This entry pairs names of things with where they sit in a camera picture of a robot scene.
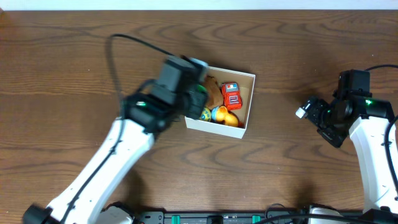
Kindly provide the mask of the green plastic turbine toy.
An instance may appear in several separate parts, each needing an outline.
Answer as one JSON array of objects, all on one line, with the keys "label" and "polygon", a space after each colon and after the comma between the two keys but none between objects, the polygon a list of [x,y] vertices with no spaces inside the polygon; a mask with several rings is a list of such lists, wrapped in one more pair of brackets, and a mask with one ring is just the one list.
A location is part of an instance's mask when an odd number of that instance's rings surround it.
[{"label": "green plastic turbine toy", "polygon": [[202,86],[202,85],[198,85],[198,90],[200,92],[207,92],[206,88],[204,86]]}]

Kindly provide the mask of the yellow ball blue letters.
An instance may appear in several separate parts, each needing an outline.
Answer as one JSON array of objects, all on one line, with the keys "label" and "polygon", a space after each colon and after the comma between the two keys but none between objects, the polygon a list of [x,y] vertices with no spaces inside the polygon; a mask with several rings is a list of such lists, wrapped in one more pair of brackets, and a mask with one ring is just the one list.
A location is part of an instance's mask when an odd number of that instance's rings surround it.
[{"label": "yellow ball blue letters", "polygon": [[211,110],[209,108],[204,107],[202,114],[200,116],[200,120],[207,122],[211,121]]}]

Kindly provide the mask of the brown plush capybara toy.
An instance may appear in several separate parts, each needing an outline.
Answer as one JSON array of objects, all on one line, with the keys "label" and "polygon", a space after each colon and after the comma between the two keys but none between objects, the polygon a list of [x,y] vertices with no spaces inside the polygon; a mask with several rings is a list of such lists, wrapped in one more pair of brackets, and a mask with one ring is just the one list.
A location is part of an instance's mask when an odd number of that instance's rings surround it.
[{"label": "brown plush capybara toy", "polygon": [[208,100],[205,105],[207,108],[212,110],[213,108],[221,106],[224,103],[223,95],[215,77],[206,76],[203,86],[208,92]]}]

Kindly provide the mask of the orange rubber duck blue cap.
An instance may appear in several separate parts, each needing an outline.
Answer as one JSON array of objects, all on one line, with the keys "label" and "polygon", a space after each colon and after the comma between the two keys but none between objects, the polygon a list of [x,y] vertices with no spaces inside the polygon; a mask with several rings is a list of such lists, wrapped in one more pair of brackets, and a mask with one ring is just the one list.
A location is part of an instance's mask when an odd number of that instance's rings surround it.
[{"label": "orange rubber duck blue cap", "polygon": [[217,106],[213,108],[211,111],[211,119],[216,123],[235,128],[243,125],[239,118],[235,114],[231,113],[225,106]]}]

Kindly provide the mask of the red toy car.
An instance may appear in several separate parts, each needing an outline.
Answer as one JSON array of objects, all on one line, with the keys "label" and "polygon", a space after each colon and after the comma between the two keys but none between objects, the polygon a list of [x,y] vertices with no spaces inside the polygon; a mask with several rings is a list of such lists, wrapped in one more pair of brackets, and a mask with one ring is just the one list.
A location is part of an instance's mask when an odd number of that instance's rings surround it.
[{"label": "red toy car", "polygon": [[243,102],[239,85],[236,82],[223,83],[221,85],[221,94],[223,95],[224,105],[228,110],[241,109]]}]

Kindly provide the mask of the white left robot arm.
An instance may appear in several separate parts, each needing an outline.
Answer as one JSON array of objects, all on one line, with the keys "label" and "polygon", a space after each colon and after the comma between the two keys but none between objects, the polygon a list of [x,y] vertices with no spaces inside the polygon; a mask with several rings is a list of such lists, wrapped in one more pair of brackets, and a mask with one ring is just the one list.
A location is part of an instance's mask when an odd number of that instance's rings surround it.
[{"label": "white left robot arm", "polygon": [[145,81],[122,100],[121,114],[78,177],[46,207],[31,205],[23,223],[95,223],[111,194],[158,135],[183,115],[198,119],[208,98],[209,66],[169,56],[159,78]]}]

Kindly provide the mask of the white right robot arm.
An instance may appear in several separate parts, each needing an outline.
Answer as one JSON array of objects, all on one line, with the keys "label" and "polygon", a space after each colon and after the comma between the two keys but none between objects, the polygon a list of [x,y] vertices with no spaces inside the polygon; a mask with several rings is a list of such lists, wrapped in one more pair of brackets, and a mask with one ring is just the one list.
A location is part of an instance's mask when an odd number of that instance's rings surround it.
[{"label": "white right robot arm", "polygon": [[391,104],[370,96],[351,95],[331,103],[312,96],[295,114],[313,123],[333,147],[351,139],[364,189],[364,211],[359,220],[397,223],[397,117]]}]

